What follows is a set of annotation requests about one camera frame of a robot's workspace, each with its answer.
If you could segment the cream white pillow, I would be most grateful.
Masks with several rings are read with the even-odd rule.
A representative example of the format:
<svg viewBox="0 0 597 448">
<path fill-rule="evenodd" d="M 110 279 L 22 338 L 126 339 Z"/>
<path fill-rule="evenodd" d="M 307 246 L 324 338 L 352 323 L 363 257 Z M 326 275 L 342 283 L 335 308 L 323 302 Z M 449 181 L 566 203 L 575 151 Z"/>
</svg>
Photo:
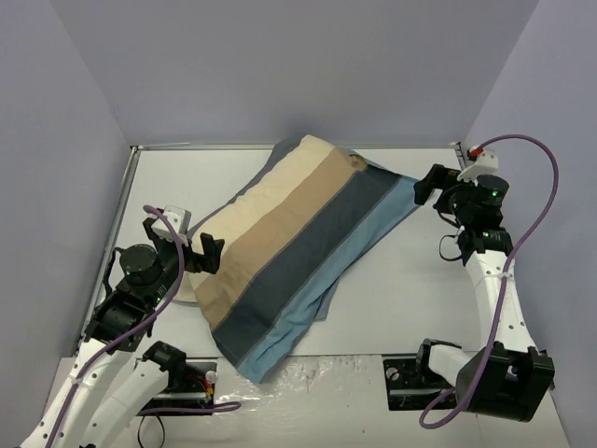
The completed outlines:
<svg viewBox="0 0 597 448">
<path fill-rule="evenodd" d="M 183 306 L 198 307 L 196 289 L 202 281 L 201 273 L 185 272 L 174 302 Z"/>
</svg>

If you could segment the striped pillowcase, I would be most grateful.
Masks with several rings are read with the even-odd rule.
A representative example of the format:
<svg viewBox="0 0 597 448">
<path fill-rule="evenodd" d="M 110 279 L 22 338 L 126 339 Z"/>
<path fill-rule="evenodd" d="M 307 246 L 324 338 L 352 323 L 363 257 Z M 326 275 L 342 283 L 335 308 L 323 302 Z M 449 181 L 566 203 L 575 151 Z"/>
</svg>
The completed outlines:
<svg viewBox="0 0 597 448">
<path fill-rule="evenodd" d="M 309 134 L 279 142 L 265 165 L 192 232 L 224 239 L 197 302 L 239 374 L 264 382 L 313 322 L 340 276 L 411 215 L 415 179 Z"/>
</svg>

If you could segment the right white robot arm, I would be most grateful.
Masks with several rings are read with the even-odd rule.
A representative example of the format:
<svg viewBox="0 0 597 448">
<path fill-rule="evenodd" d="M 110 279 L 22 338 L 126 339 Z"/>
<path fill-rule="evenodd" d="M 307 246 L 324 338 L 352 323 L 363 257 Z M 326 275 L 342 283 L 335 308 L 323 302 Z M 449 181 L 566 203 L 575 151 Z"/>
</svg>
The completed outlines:
<svg viewBox="0 0 597 448">
<path fill-rule="evenodd" d="M 481 348 L 467 354 L 455 343 L 426 339 L 413 363 L 424 385 L 445 382 L 464 411 L 529 422 L 555 376 L 551 357 L 536 347 L 526 327 L 514 274 L 514 245 L 502 225 L 509 189 L 503 178 L 481 174 L 466 180 L 441 164 L 414 185 L 424 204 L 433 190 L 434 209 L 451 215 L 459 260 L 472 283 L 481 327 Z"/>
</svg>

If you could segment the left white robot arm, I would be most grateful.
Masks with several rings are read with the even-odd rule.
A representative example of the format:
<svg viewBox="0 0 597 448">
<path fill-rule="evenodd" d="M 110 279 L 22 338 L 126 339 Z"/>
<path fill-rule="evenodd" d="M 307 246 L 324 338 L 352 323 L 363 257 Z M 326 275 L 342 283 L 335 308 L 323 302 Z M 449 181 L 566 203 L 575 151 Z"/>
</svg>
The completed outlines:
<svg viewBox="0 0 597 448">
<path fill-rule="evenodd" d="M 109 262 L 123 277 L 115 287 L 103 279 L 106 297 L 84 331 L 76 361 L 24 447 L 109 447 L 159 392 L 187 381 L 187 356 L 155 342 L 115 391 L 109 390 L 158 315 L 173 300 L 184 273 L 217 272 L 224 240 L 203 233 L 197 253 L 183 219 L 165 210 L 143 222 L 149 244 L 114 248 Z"/>
</svg>

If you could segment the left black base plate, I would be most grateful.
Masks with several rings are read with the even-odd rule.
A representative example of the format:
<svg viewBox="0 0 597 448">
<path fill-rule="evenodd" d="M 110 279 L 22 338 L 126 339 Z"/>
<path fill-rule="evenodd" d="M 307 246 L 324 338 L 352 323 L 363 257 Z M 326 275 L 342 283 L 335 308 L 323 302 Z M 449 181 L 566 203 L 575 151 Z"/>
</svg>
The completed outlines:
<svg viewBox="0 0 597 448">
<path fill-rule="evenodd" d="M 198 410 L 213 412 L 217 362 L 215 359 L 191 359 L 175 385 L 168 385 L 138 413 L 159 416 L 191 416 Z"/>
</svg>

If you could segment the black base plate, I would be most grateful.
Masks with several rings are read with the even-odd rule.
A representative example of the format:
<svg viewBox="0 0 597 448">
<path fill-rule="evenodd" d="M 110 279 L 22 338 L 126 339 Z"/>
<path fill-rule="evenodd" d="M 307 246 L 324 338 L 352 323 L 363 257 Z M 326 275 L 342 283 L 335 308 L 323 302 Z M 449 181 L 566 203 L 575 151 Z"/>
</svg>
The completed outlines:
<svg viewBox="0 0 597 448">
<path fill-rule="evenodd" d="M 175 385 L 168 385 L 138 413 L 159 416 L 191 416 L 198 410 L 213 412 L 217 362 L 215 359 L 191 359 Z"/>
<path fill-rule="evenodd" d="M 423 411 L 427 405 L 451 385 L 435 374 L 425 376 L 417 367 L 414 354 L 382 358 L 388 409 Z"/>
</svg>

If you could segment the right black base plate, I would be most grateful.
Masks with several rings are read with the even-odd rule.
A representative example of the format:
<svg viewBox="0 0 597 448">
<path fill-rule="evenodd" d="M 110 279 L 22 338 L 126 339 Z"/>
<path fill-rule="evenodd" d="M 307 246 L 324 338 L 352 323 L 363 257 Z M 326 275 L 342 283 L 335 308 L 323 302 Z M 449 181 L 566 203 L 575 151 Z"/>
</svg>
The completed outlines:
<svg viewBox="0 0 597 448">
<path fill-rule="evenodd" d="M 435 374 L 425 376 L 417 367 L 414 354 L 382 358 L 388 409 L 423 411 L 427 405 L 451 385 Z"/>
</svg>

